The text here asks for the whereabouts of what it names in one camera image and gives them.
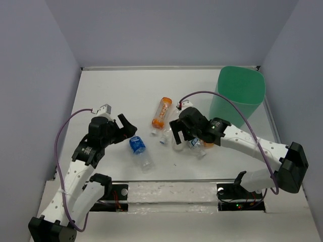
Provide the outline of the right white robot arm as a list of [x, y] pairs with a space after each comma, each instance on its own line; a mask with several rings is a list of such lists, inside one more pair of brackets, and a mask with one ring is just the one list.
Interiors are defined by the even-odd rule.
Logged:
[[232, 185], [236, 197], [243, 198], [250, 192], [263, 189], [283, 190], [291, 194], [300, 191], [308, 161], [303, 147], [296, 142], [284, 145], [264, 140], [224, 119], [207, 119], [195, 107], [181, 111], [177, 119], [170, 121], [170, 127], [177, 144], [198, 138], [239, 151], [266, 164], [265, 169], [242, 171], [237, 175]]

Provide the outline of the blue label Pocari bottle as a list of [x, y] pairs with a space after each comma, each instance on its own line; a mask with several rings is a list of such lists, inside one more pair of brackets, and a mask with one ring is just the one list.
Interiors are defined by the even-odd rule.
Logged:
[[154, 167], [154, 162], [143, 140], [139, 136], [133, 136], [129, 140], [129, 145], [133, 154], [132, 157], [135, 164], [143, 172], [151, 171]]

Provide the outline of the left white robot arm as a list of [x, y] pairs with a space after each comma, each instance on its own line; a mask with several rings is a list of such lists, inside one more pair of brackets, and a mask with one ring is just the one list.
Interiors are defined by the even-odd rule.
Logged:
[[137, 131], [123, 114], [118, 118], [122, 127], [107, 114], [92, 118], [67, 173], [63, 175], [57, 168], [61, 187], [41, 215], [32, 217], [28, 224], [34, 241], [75, 241], [77, 234], [86, 229], [93, 205], [111, 195], [111, 177], [94, 171], [107, 146], [129, 139]]

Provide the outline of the clear plastic bottle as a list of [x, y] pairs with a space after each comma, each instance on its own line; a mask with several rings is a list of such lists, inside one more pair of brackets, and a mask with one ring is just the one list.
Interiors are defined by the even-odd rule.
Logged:
[[165, 127], [163, 129], [161, 138], [159, 140], [159, 142], [163, 146], [171, 145], [172, 149], [176, 152], [181, 152], [184, 150], [184, 142], [182, 141], [182, 143], [179, 145], [176, 143], [175, 138], [173, 136], [172, 128], [170, 126], [170, 122], [176, 120], [179, 117], [179, 114], [180, 111], [177, 108], [170, 112]]

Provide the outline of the tall orange label bottle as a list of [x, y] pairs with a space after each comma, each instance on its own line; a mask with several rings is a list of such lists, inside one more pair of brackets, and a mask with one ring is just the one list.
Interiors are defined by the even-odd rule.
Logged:
[[164, 128], [165, 119], [168, 114], [168, 110], [172, 106], [172, 103], [173, 103], [172, 99], [168, 97], [163, 97], [160, 100], [159, 106], [151, 122], [151, 125], [152, 125], [151, 134], [153, 136], [155, 136], [158, 133], [158, 131]]

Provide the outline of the blue green label bottle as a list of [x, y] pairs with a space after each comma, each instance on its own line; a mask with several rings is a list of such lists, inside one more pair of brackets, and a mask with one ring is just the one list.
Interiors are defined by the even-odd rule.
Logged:
[[188, 141], [189, 149], [195, 154], [198, 159], [203, 158], [206, 155], [206, 152], [203, 148], [202, 142], [198, 138], [194, 138]]

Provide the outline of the small orange juice bottle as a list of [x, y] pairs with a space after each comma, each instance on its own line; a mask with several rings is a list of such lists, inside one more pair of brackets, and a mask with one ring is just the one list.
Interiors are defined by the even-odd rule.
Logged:
[[213, 148], [214, 147], [214, 144], [213, 143], [203, 142], [203, 145], [204, 145], [204, 148], [205, 149], [210, 149], [210, 148]]

